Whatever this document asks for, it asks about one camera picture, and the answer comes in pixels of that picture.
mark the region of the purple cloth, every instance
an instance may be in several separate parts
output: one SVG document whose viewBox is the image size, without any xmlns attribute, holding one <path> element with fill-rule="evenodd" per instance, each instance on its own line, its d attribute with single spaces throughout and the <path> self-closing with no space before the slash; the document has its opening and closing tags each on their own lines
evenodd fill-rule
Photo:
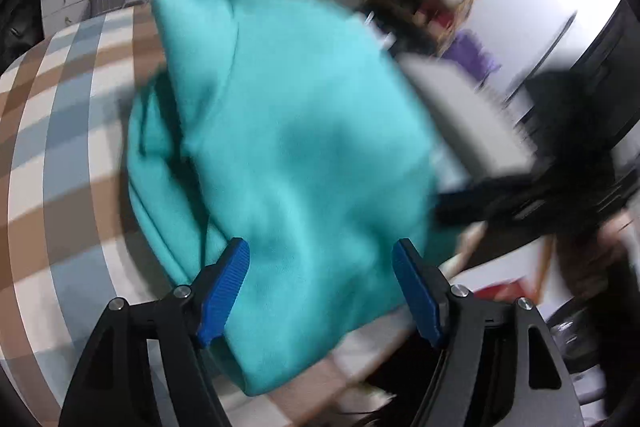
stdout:
<svg viewBox="0 0 640 427">
<path fill-rule="evenodd" d="M 482 51 L 482 44 L 478 37 L 468 30 L 461 31 L 456 35 L 442 58 L 460 64 L 479 84 L 483 84 L 491 73 L 501 67 L 490 53 Z"/>
</svg>

